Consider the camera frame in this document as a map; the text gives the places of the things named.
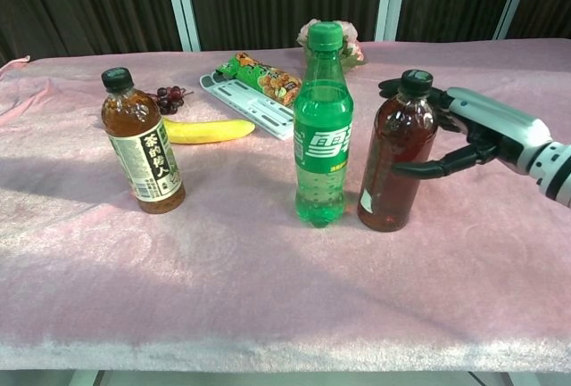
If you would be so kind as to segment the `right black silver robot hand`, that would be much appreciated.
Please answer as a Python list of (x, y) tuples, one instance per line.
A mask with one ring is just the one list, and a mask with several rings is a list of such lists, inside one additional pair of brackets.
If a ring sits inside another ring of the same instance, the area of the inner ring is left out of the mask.
[(446, 131), (463, 134), (468, 144), (439, 160), (397, 161), (383, 153), (388, 145), (374, 130), (369, 160), (380, 163), (373, 168), (375, 173), (427, 180), (497, 159), (519, 175), (539, 178), (548, 171), (541, 163), (555, 160), (562, 150), (540, 119), (466, 88), (435, 88), (432, 75), (423, 70), (406, 70), (400, 78), (382, 81), (378, 87), (384, 98), (402, 94), (411, 101), (426, 100), (434, 122)]

